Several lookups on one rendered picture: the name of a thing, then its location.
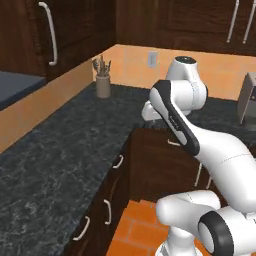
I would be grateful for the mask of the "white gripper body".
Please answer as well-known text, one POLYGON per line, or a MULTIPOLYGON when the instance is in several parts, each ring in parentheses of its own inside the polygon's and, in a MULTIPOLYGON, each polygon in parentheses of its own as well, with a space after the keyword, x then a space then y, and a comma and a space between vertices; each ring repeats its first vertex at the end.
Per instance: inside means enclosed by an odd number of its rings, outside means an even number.
POLYGON ((153 108, 150 101, 145 102, 141 115, 145 121, 154 121, 161 119, 160 114, 153 108))

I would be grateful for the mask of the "beige utensil pot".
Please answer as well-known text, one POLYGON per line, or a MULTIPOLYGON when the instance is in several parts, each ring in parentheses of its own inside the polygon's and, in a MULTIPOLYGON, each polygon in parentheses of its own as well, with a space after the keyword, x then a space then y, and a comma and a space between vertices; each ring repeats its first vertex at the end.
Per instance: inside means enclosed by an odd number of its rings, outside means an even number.
POLYGON ((99 98, 108 98, 111 95, 109 76, 96 76, 96 94, 99 98))

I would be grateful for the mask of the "dark wood base cupboard run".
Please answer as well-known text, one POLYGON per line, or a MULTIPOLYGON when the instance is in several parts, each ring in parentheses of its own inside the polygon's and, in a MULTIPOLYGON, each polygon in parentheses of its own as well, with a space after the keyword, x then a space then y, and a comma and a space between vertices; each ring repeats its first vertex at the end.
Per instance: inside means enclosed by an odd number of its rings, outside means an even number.
POLYGON ((119 155, 122 154, 124 156, 122 165, 118 169, 112 168, 119 160, 118 155, 61 256, 106 255, 122 213, 129 201, 130 145, 131 137, 128 137, 119 153, 119 155), (103 202, 104 199, 111 203, 112 222, 110 225, 105 225, 105 221, 108 220, 108 208, 103 202), (86 223, 84 220, 86 215, 90 217, 90 226, 80 241, 73 241, 72 238, 78 236, 83 229, 83 225, 86 223))
MULTIPOLYGON (((167 129, 136 128, 132 132, 130 196, 133 200, 156 202, 170 194, 206 189, 207 170, 202 167, 195 187, 200 162, 181 146, 169 145, 168 138, 178 143, 167 129)), ((227 205, 213 182, 209 189, 219 196, 223 206, 227 205)))

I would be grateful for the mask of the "grey kitchen utensils bunch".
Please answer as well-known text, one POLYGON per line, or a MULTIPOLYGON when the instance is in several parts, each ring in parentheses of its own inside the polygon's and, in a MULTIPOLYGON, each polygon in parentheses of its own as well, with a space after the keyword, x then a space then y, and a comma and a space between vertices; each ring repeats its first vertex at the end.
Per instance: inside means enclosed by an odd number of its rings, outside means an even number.
POLYGON ((107 77, 109 75, 111 62, 105 63, 103 56, 95 58, 92 64, 99 77, 107 77))

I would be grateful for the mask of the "silver toaster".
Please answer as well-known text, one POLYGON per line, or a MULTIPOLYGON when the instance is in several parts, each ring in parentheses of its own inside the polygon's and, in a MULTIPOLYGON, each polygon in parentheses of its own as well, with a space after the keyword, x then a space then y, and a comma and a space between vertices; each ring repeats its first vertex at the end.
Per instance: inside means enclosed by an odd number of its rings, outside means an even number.
POLYGON ((256 130, 256 72, 245 75, 238 98, 237 114, 241 125, 256 130))

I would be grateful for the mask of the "dark grey flat appliance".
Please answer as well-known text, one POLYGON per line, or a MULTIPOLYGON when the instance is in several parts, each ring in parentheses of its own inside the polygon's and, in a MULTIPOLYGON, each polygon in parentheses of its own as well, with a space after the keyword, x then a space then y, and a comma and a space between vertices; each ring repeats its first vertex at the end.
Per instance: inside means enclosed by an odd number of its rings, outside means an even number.
POLYGON ((0 111, 45 85, 44 77, 0 71, 0 111))

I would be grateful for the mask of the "grey wall socket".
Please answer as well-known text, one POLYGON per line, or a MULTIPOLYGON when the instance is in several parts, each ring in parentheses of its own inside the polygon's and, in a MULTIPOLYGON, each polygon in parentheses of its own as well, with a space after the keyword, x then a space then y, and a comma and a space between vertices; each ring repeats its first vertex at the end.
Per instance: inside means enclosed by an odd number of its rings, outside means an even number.
POLYGON ((148 53, 148 67, 149 68, 155 68, 157 65, 157 52, 156 51, 150 51, 148 53))

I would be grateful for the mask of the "dark wood wall cupboard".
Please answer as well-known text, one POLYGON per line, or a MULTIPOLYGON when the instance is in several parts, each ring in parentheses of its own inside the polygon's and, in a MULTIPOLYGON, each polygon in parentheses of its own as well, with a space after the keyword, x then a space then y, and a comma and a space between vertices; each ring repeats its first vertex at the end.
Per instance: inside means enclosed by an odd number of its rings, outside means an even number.
POLYGON ((117 0, 117 42, 256 57, 256 10, 247 42, 242 43, 253 0, 240 0, 226 43, 235 1, 117 0))
POLYGON ((116 0, 0 0, 0 71, 51 81, 116 43, 116 0), (45 10, 52 14, 58 62, 45 10))

